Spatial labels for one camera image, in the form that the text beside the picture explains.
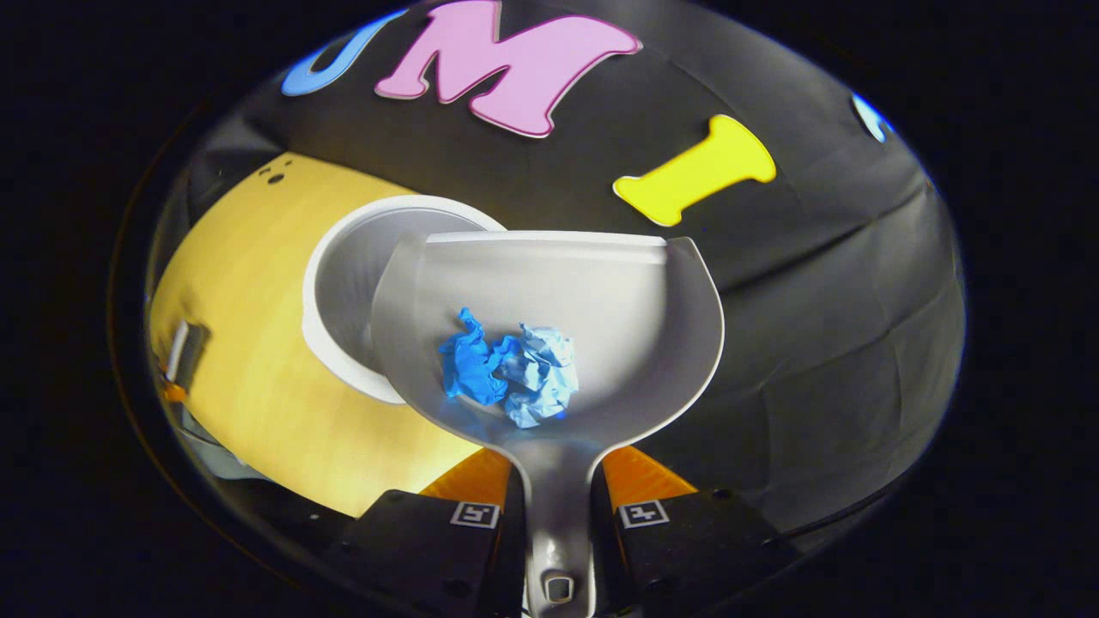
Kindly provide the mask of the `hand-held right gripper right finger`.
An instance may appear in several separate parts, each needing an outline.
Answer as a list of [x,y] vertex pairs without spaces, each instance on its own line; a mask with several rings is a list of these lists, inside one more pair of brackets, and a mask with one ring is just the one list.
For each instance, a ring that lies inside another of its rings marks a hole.
[[737,493],[695,488],[636,446],[592,481],[593,618],[709,618],[778,572],[777,531]]

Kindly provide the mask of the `grey dustpan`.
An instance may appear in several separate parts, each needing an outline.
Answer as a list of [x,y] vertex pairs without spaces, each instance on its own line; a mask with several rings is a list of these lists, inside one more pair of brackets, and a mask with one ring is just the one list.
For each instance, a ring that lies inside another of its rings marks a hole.
[[[490,407],[445,395],[437,347],[458,331],[462,308],[491,340],[521,322],[569,336],[580,390],[564,418],[519,429]],[[592,618],[593,470],[688,409],[725,344],[720,297],[691,239],[408,233],[374,290],[370,336],[374,358],[407,404],[519,472],[532,618]]]

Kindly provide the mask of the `pale blue paper trash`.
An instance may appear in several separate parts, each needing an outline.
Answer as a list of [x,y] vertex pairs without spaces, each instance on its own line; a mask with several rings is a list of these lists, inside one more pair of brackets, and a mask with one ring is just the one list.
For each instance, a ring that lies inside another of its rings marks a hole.
[[506,418],[521,429],[560,419],[580,390],[574,342],[553,327],[519,324],[519,336],[506,336],[506,358],[498,374],[509,383]]

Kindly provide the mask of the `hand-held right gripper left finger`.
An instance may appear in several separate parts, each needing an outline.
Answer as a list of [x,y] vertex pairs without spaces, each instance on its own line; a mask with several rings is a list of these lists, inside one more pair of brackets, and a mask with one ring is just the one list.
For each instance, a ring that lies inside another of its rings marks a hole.
[[525,493],[482,449],[419,493],[390,489],[333,544],[333,566],[395,618],[526,618]]

